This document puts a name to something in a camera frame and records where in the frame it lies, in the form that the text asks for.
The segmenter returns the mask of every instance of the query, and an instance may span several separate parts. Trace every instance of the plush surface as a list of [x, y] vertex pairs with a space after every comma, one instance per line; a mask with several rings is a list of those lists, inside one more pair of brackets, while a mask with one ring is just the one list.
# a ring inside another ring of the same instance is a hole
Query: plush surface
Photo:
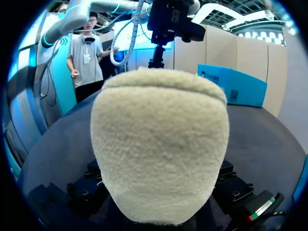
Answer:
[[177, 225], [213, 191], [229, 137], [226, 97], [190, 73], [127, 72], [103, 86], [90, 130], [103, 182], [123, 214]]

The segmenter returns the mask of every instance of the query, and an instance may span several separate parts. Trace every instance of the black pants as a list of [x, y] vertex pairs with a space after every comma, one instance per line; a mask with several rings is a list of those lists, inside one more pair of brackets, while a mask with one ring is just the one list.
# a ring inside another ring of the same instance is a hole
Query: black pants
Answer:
[[96, 81], [94, 83], [85, 84], [75, 89], [76, 101], [80, 103], [90, 95], [94, 94], [98, 90], [102, 89], [104, 80]]

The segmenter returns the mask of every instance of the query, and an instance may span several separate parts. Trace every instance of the robotic arm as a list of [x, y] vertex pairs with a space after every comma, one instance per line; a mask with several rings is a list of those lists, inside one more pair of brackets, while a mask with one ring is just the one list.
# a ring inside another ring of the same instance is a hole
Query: robotic arm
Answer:
[[[189, 4], [188, 15], [196, 13], [200, 8], [199, 0], [179, 0]], [[71, 0], [65, 17], [55, 23], [42, 36], [42, 45], [49, 48], [63, 35], [82, 27], [89, 19], [90, 11], [130, 13], [137, 9], [138, 2], [129, 0]], [[150, 12], [152, 5], [143, 3], [142, 12]]]

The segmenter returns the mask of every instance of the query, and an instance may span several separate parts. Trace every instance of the eyeglasses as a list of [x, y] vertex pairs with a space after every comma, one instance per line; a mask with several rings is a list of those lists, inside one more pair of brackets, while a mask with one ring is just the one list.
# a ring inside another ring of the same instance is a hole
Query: eyeglasses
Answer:
[[96, 21], [96, 18], [90, 18], [89, 20], [88, 20], [88, 22], [90, 22], [90, 23], [93, 23], [93, 22], [95, 22]]

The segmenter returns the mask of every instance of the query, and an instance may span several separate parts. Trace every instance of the black camera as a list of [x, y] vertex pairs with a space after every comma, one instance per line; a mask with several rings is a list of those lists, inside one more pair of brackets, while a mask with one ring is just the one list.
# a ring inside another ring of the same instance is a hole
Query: black camera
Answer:
[[202, 41], [205, 29], [191, 22], [187, 17], [189, 7], [194, 1], [155, 0], [152, 4], [148, 21], [148, 30], [153, 31], [151, 42], [157, 44], [149, 68], [164, 68], [163, 48], [174, 38], [181, 37], [184, 42]]

